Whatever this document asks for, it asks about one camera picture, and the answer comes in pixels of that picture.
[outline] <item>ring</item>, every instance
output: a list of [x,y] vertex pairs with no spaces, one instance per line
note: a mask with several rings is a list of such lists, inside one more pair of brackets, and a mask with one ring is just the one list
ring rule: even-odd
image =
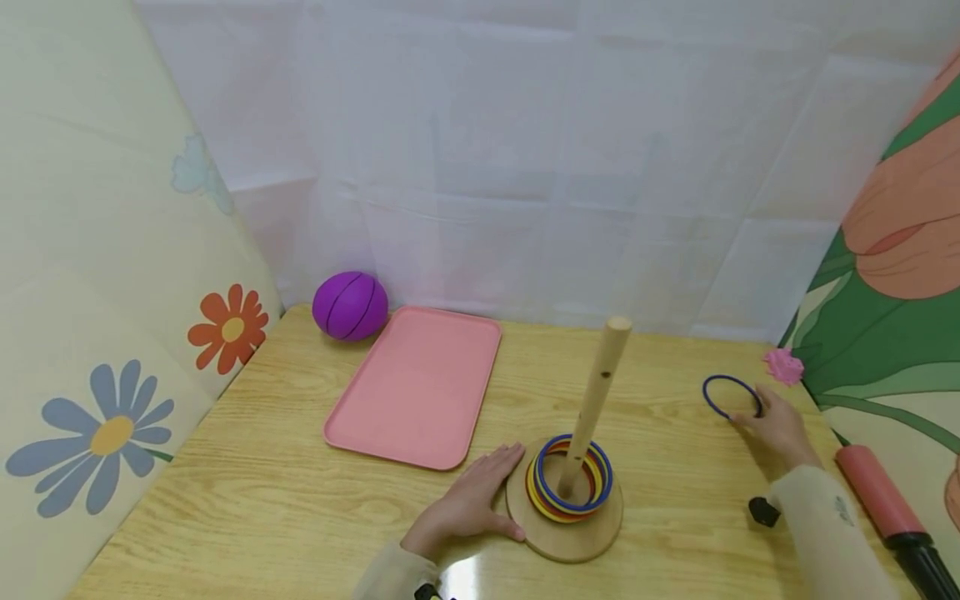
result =
[[573,436],[564,434],[547,442],[530,462],[526,474],[527,496],[543,516],[558,523],[574,523],[596,512],[607,500],[613,487],[613,468],[607,454],[595,442],[590,442],[582,465],[587,476],[589,495],[586,504],[564,501],[546,483],[543,462],[551,454],[565,455]]
[[754,397],[754,402],[756,402],[756,414],[754,415],[754,417],[760,418],[763,416],[763,402],[760,400],[760,396],[749,385],[747,385],[746,383],[740,381],[739,379],[731,375],[711,375],[710,377],[707,377],[707,379],[704,379],[704,388],[703,388],[704,400],[707,401],[707,404],[710,405],[710,408],[713,409],[714,413],[716,413],[717,415],[720,415],[726,420],[730,420],[730,415],[720,410],[720,408],[713,403],[713,400],[710,399],[710,394],[707,393],[707,385],[709,384],[710,381],[713,381],[714,379],[726,379],[727,381],[732,381],[733,383],[738,384],[747,392],[750,392],[750,395]]

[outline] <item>pink tray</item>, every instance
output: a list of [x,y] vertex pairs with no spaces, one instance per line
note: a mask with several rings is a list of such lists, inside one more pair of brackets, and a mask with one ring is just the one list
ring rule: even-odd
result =
[[500,324],[404,306],[326,418],[330,445],[448,470],[467,456]]

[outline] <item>wooden table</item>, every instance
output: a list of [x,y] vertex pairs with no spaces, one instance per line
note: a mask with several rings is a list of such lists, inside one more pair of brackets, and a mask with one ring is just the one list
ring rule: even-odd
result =
[[[501,442],[571,430],[597,339],[596,331],[504,324],[464,465]],[[324,420],[370,344],[326,339],[307,306],[290,310],[69,597],[349,598],[380,547],[462,470],[326,445]],[[769,380],[760,360],[767,348],[632,336],[595,436],[623,486],[613,548],[563,565],[509,540],[470,540],[444,560],[447,597],[805,597],[785,524],[761,528],[746,512],[779,476],[774,461],[700,396],[716,372]],[[828,460],[839,445],[804,389],[777,389]],[[715,391],[728,406],[742,396],[723,384]],[[915,597],[861,519],[905,597]]]

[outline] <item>purple ball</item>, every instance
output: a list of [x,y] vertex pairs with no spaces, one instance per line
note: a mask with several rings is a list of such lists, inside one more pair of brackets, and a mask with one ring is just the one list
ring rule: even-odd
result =
[[355,342],[387,322],[387,292],[374,277],[359,271],[337,274],[317,288],[313,320],[331,338]]

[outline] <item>wrist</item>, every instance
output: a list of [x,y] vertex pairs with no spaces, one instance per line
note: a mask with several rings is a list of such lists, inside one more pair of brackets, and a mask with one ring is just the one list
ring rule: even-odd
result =
[[813,446],[804,444],[796,448],[790,448],[781,454],[783,465],[787,471],[804,465],[816,468],[823,468],[824,464],[817,456]]
[[407,530],[400,547],[427,560],[434,561],[449,535],[442,524],[433,517],[430,509],[423,511]]

